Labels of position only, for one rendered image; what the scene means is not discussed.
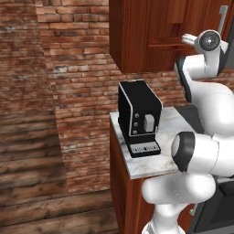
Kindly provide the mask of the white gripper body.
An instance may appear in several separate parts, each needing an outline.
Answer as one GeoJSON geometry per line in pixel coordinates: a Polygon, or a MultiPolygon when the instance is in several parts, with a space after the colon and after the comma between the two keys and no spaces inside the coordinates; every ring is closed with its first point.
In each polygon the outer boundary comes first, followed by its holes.
{"type": "Polygon", "coordinates": [[[196,44],[196,40],[197,40],[197,37],[191,34],[184,34],[182,36],[182,42],[190,46],[194,46],[196,44]]]}

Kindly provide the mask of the brown wooden base cupboard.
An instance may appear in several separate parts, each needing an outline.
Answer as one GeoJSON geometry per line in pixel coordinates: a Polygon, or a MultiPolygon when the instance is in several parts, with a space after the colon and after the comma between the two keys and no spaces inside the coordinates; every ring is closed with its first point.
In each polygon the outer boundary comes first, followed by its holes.
{"type": "Polygon", "coordinates": [[[143,181],[130,179],[117,133],[110,123],[110,185],[119,234],[142,234],[154,214],[154,205],[143,199],[143,181]]]}

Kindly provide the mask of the black coffee machine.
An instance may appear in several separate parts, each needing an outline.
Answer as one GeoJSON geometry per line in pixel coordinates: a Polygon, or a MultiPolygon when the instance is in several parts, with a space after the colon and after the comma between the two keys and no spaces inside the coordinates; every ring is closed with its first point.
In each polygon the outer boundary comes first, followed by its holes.
{"type": "Polygon", "coordinates": [[[157,155],[163,104],[144,80],[119,82],[118,123],[132,158],[157,155]]]}

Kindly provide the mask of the black hob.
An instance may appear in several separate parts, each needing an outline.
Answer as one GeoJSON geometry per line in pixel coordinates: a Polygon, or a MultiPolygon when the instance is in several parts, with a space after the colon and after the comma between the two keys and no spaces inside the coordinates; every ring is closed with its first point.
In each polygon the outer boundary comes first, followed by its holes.
{"type": "Polygon", "coordinates": [[[176,106],[175,109],[197,133],[205,132],[198,116],[197,107],[195,107],[194,105],[187,105],[176,106]]]}

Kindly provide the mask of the black oven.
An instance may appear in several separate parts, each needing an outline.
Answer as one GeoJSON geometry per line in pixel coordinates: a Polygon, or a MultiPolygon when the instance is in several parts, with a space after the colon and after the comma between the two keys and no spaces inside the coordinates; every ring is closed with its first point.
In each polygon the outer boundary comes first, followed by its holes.
{"type": "Polygon", "coordinates": [[[234,176],[217,176],[214,196],[198,203],[186,234],[234,234],[234,176]]]}

